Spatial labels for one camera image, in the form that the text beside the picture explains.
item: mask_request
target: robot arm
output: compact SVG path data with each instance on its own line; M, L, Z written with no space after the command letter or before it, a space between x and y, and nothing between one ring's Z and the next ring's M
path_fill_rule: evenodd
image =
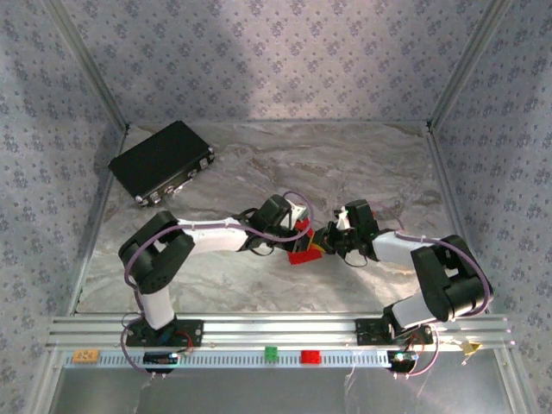
M314 244L326 254L343 258L358 250L370 260L414 267L421 292L387 306L378 323L384 330L381 335L391 342L423 323L469 315L483 303L485 289L481 279L457 253L440 244L404 240L393 230L380 230L366 200L354 201L336 211L337 220L319 229L312 239L299 236L294 229L295 222L305 218L306 208L281 196L270 197L260 209L249 213L253 214L242 213L217 222L189 222L164 211L123 244L119 256L127 266L138 248L162 230L176 225L185 228L160 237L163 248L149 245L131 269L137 301L152 329L159 331L175 318L168 284L188 256L221 250L240 252L261 243L288 252L305 251ZM250 229L280 241L267 240ZM459 236L442 240L472 257Z
M168 285L188 257L217 251L250 250L259 247L262 242L289 251L308 247L309 237L300 237L286 243L271 243L248 232L245 227L276 236L296 236L298 232L293 228L297 220L302 220L307 212L304 206L295 205L281 196L272 196L260 209L254 209L251 216L241 215L202 222L177 219L168 211L154 216L119 250L119 257L127 266L138 248L163 229L172 226L182 228L148 246L132 266L132 278L137 287L136 301L148 325L154 330L162 329L175 318Z
M325 253L344 258L350 251L358 250L368 259L416 270L421 291L384 309L381 325L390 340L423 323L470 316L492 300L488 280L467 263L468 259L477 266L458 235L421 242L394 230L380 230L366 200L346 204L335 215L337 224L328 223L313 240Z

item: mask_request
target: red block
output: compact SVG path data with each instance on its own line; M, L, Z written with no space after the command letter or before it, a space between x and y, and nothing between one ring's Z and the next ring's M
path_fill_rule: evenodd
M308 225L309 225L309 219L307 218L302 222L296 222L295 229L305 230ZM307 231L307 235L309 237L312 237L314 235L314 230L309 229L309 231ZM305 263L307 261L322 259L322 252L317 248L309 248L305 252L298 252L298 253L287 252L287 257L292 265L300 265L301 263Z
M320 351L301 351L301 363L320 365L322 363L322 355Z

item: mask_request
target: green lego brick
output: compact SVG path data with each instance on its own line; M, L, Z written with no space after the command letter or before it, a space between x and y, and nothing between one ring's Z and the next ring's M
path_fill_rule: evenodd
M265 347L265 360L278 362L278 347Z

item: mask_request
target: cable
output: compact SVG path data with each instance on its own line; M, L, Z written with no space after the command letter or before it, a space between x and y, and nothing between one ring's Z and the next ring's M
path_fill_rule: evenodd
M186 352L187 350L193 350L193 340L191 339L191 337L188 335L188 333L184 330L177 330L174 335L176 336L185 336L186 338L188 338L188 345L186 346L186 348L182 348L182 349L179 349L178 351L176 351L175 354L182 354L184 352Z
M249 251L251 253L253 253L254 255L256 256L259 256L259 257L267 257L267 256L270 256L272 253L274 253L274 246L270 246L270 249L271 251L268 252L267 254L263 254L263 253L259 253L257 250L255 250L254 248L250 248Z
M382 203L379 203L377 201L372 201L372 202L370 202L370 204L377 205L380 208L382 208L383 210L389 212L395 218L395 220L397 220L397 223L398 223L398 226L400 227L400 229L405 231L405 225L403 224L401 219L395 214L395 212L393 210L391 210L386 205L384 205ZM477 263L475 263L475 261L471 257L469 257L469 255L467 255L465 252L461 251L459 248L453 246L452 244L446 243L445 241L441 241L441 240L438 240L438 239L428 239L428 238L425 238L425 237L415 237L413 235L404 235L402 233L399 233L398 231L395 231L395 235L397 235L397 238L402 239L402 240L407 240L408 242L429 242L429 243L433 243L433 244L438 244L440 246L448 248L449 250L452 250L453 252L458 254L462 259L464 259L464 261L466 261L468 263L468 265L477 273L477 276L480 278L481 284L483 285L483 291L485 292L485 297L483 298L483 303L481 304L479 309L472 310L471 312L468 312L468 313L464 314L463 316L465 316L465 317L474 317L474 316L480 315L480 314L482 314L483 312L486 311L486 308L489 305L489 300L490 300L490 297L491 297L491 288L489 286L489 282L487 281L485 274L483 273L481 268L477 265Z
M412 368L412 370L408 373L408 376L409 377L417 377L418 375L422 375L423 373L427 373L431 367L433 367L435 365L435 362L437 361L437 357L439 356L439 331L437 330L437 327L432 323L430 324L430 327L433 329L433 331L435 332L435 338L436 338L436 342L435 342L435 353L433 354L433 356L431 357L431 361L430 363L423 369L421 369L420 371L416 372L416 373L413 373L412 371L414 371L414 369L416 368L416 364L414 364L414 367Z
M139 317L141 317L141 313L138 313L138 312L127 312L125 313L123 316L122 316L122 319L121 319L121 325L126 328L128 325L125 325L124 324L124 318L127 317L128 315L137 315Z
M256 207L251 207L250 209L246 209L238 214L238 218L246 218L248 214L255 213L256 211L259 211L259 209L257 209Z
M477 273L477 276L480 278L481 284L483 285L483 291L485 292L485 297L483 297L483 303L481 304L481 306L478 309L472 310L471 312L468 312L468 313L465 313L462 316L463 317L474 317L476 315L480 315L481 313L483 313L486 310L487 306L489 305L489 299L491 297L491 288L490 288L489 282L487 281L486 276L483 273L483 271L481 270L481 268L477 265L477 263L475 263L475 260L473 260L471 257L469 257L468 254L466 254L465 252L463 252L462 250L460 250L456 246L453 246L452 244L447 243L447 242L442 241L442 240L425 238L425 237L415 237L413 235L404 235L404 234L402 234L398 231L395 232L395 235L397 236L397 238L402 239L402 240L407 240L408 242L421 242L421 243L428 242L428 243L438 244L438 245L443 246L444 248L447 248L449 250L452 250L453 252L458 254Z
M422 337L420 335L418 335L416 332L412 332L411 338L408 341L408 345L406 345L406 348L403 352L407 352L412 347L415 338L418 338L420 340L420 343L422 344L422 353L425 351L425 343L423 343ZM418 358L420 357L420 354L418 352L416 352L416 355L417 355ZM418 361L418 359L414 360L414 365L412 365L411 370L406 374L410 375L410 373L412 373L416 369L417 361Z
M146 375L152 375L151 373L149 373L146 369L140 367L139 365L137 365L134 361L132 361L132 358L130 357L129 355L129 352L127 350L127 345L126 343L124 343L124 337L125 335L128 334L129 330L130 330L130 327L135 324L135 323L138 323L140 322L141 320L143 319L143 316L140 315L140 317L137 317L136 319L133 319L132 321L129 322L128 325L126 325L123 329L122 329L122 332L121 332L121 350L122 350L122 354L124 355L125 359L127 360L127 362L130 364L130 366L132 368L134 368L136 371L138 371L139 373L144 373Z
M352 264L352 263L349 263L345 257L343 257L343 261L345 262L345 264L346 264L347 266L360 268L360 267L365 267L365 266L368 264L368 259L367 259L367 257L366 257L365 255L362 256L362 257L364 257L364 264L363 264L363 265L354 265L354 264Z

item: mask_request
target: marble surface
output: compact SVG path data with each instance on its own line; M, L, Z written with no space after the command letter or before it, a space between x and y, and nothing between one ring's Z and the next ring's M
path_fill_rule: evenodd
M219 219L293 189L313 203L317 227L333 219L334 208L365 198L392 207L412 234L451 233L421 128L415 125L265 122L191 127L215 148L215 162L180 194L153 208L137 206L114 181L78 312L135 310L116 253L160 210L188 220ZM159 128L131 127L124 149ZM376 218L380 227L397 227L389 213ZM348 260L363 262L358 254ZM193 256L170 285L174 309L181 312L380 311L416 289L410 269L383 263L352 268L338 256L291 266L282 251L265 258L249 252Z

